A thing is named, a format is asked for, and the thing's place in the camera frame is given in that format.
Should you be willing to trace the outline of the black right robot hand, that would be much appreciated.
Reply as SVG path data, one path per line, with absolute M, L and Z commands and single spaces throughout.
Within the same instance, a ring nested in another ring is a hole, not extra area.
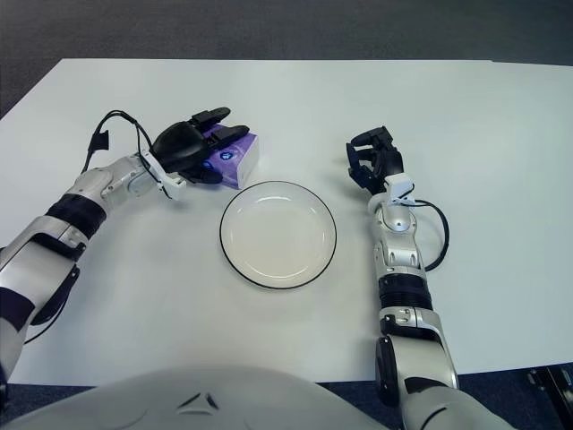
M 349 176 L 371 195 L 386 191 L 385 178 L 404 172 L 402 155 L 385 127 L 361 133 L 346 143 Z

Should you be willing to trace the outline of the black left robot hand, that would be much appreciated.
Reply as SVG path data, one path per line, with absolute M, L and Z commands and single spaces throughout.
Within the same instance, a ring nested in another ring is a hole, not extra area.
M 195 184 L 221 184 L 223 175 L 205 162 L 250 132 L 246 125 L 221 125 L 230 113 L 228 107 L 218 107 L 170 125 L 153 142 L 150 153 L 167 173 L 177 173 Z

